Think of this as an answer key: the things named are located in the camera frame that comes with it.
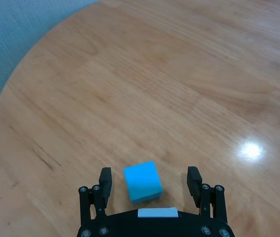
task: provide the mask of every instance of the cyan cube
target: cyan cube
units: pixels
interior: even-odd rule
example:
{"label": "cyan cube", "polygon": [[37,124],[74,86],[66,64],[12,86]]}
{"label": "cyan cube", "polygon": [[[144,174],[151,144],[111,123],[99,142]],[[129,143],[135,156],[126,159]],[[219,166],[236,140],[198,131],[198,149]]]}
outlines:
{"label": "cyan cube", "polygon": [[124,178],[134,204],[159,198],[163,192],[154,161],[124,168]]}

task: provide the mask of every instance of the round table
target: round table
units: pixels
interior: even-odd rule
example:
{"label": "round table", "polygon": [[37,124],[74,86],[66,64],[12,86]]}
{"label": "round table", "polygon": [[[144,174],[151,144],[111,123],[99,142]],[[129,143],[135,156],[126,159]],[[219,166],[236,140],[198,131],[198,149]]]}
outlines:
{"label": "round table", "polygon": [[[164,193],[132,205],[123,168],[148,160]],[[188,166],[225,187],[236,236],[280,236],[280,3],[106,0],[43,37],[0,96],[0,236],[76,236],[78,188],[102,167],[107,214],[197,213]]]}

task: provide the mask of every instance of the screw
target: screw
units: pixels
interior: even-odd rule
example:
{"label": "screw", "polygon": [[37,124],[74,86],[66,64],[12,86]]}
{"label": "screw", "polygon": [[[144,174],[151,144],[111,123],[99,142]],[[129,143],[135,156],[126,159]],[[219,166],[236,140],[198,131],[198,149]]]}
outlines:
{"label": "screw", "polygon": [[99,230],[99,234],[102,235],[102,236],[106,235],[108,232],[109,232],[109,230],[108,230],[107,227],[102,227]]}
{"label": "screw", "polygon": [[221,186],[217,186],[216,189],[217,189],[218,191],[222,191],[222,190],[223,190],[223,188],[222,188]]}
{"label": "screw", "polygon": [[227,230],[225,230],[225,229],[220,229],[219,233],[223,237],[230,237],[230,233]]}
{"label": "screw", "polygon": [[91,231],[90,230],[84,230],[81,235],[81,237],[90,237],[91,236]]}
{"label": "screw", "polygon": [[211,234],[211,230],[210,230],[210,228],[207,227],[207,226],[202,226],[202,227],[201,227],[201,232],[204,233],[205,235]]}

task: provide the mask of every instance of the bolt head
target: bolt head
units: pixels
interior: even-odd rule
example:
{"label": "bolt head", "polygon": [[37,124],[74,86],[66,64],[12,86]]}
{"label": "bolt head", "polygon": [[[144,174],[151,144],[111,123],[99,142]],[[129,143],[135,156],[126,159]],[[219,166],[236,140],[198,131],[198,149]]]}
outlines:
{"label": "bolt head", "polygon": [[84,230],[81,235],[81,237],[90,237],[91,236],[91,231],[90,230]]}
{"label": "bolt head", "polygon": [[211,234],[211,230],[210,230],[210,228],[207,227],[207,226],[202,226],[202,227],[201,227],[201,232],[202,232],[203,234],[205,234],[205,235]]}
{"label": "bolt head", "polygon": [[106,235],[108,232],[109,232],[109,229],[107,227],[102,227],[99,230],[99,234],[102,236]]}
{"label": "bolt head", "polygon": [[216,187],[216,190],[218,190],[218,191],[222,191],[222,190],[223,190],[223,188],[222,188],[221,186],[217,186],[217,187]]}
{"label": "bolt head", "polygon": [[222,237],[230,237],[230,233],[225,229],[220,229],[219,233]]}
{"label": "bolt head", "polygon": [[203,189],[209,189],[209,185],[204,184],[204,185],[202,186],[202,188],[203,188]]}

